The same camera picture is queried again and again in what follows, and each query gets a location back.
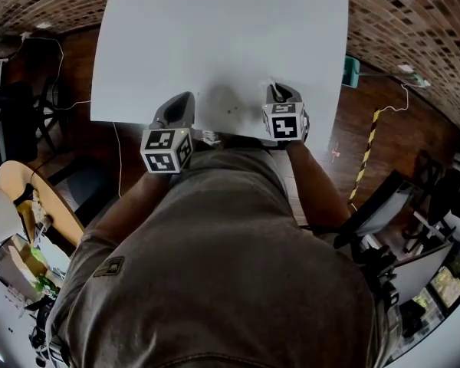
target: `patch on shirt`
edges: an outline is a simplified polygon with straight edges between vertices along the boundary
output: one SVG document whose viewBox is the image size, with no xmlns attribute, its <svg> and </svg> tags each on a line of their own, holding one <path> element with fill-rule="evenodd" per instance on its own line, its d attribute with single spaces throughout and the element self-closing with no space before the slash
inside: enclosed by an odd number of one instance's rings
<svg viewBox="0 0 460 368">
<path fill-rule="evenodd" d="M 123 266 L 124 258 L 119 256 L 118 258 L 107 259 L 100 267 L 94 272 L 95 277 L 106 277 L 107 275 L 118 275 L 121 267 Z"/>
</svg>

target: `wooden floor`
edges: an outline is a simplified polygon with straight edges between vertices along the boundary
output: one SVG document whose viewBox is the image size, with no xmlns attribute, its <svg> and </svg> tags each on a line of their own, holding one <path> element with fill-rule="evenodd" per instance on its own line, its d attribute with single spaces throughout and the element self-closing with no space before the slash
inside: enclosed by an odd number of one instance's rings
<svg viewBox="0 0 460 368">
<path fill-rule="evenodd" d="M 61 78 L 67 88 L 69 104 L 90 99 L 90 85 L 94 68 L 98 30 L 71 34 L 62 40 L 64 62 Z M 7 68 L 7 81 L 26 80 L 41 89 L 48 75 L 56 75 L 60 54 L 54 41 L 27 40 L 21 53 Z M 340 194 L 347 201 L 359 172 L 375 108 L 392 105 L 406 106 L 406 93 L 394 81 L 384 77 L 361 77 L 357 89 L 342 87 L 337 115 L 327 151 L 314 154 Z M 89 118 L 90 104 L 81 103 L 69 112 L 68 146 L 73 150 L 44 166 L 43 173 L 53 171 L 77 154 L 97 157 L 118 178 L 119 158 L 117 140 L 112 123 L 93 123 Z M 139 155 L 142 126 L 117 123 L 123 156 L 122 192 L 130 188 L 145 172 Z M 58 132 L 54 133 L 57 143 Z M 460 131 L 442 115 L 412 95 L 409 109 L 394 113 L 382 112 L 370 161 L 357 191 L 354 204 L 361 205 L 393 169 L 412 176 L 420 150 L 427 150 L 434 159 L 449 166 L 460 148 Z M 333 150 L 340 153 L 333 156 Z M 34 162 L 39 165 L 50 153 L 41 144 L 41 155 Z M 304 221 L 297 200 L 296 185 L 285 153 L 275 159 L 287 184 L 290 202 L 297 219 Z"/>
</svg>

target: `fiducial marker cube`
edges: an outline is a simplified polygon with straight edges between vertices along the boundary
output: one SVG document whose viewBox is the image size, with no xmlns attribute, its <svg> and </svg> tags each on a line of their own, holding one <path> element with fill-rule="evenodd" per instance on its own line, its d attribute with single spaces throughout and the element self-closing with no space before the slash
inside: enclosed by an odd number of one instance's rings
<svg viewBox="0 0 460 368">
<path fill-rule="evenodd" d="M 301 140 L 305 124 L 302 102 L 268 103 L 262 112 L 272 140 Z"/>
<path fill-rule="evenodd" d="M 150 173 L 180 173 L 192 154 L 191 130 L 144 130 L 141 155 Z"/>
</svg>

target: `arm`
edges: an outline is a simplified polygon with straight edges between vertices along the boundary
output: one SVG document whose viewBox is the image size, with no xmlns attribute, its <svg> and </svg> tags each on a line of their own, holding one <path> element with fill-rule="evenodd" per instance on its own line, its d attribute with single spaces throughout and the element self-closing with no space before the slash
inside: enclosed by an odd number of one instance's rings
<svg viewBox="0 0 460 368">
<path fill-rule="evenodd" d="M 145 222 L 169 191 L 166 176 L 145 173 L 97 223 L 93 234 L 105 236 L 120 244 Z"/>
<path fill-rule="evenodd" d="M 350 217 L 350 212 L 308 148 L 302 141 L 297 141 L 291 142 L 286 151 L 307 222 L 311 225 L 341 226 Z"/>
</svg>

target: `white table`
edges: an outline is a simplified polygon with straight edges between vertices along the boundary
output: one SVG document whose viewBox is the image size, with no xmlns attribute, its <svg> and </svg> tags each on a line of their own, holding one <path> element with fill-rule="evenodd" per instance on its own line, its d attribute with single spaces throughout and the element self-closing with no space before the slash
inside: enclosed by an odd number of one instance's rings
<svg viewBox="0 0 460 368">
<path fill-rule="evenodd" d="M 348 0 L 109 0 L 100 29 L 91 119 L 149 124 L 184 91 L 195 128 L 269 139 L 271 80 L 298 90 L 307 146 L 324 150 L 337 109 Z"/>
</svg>

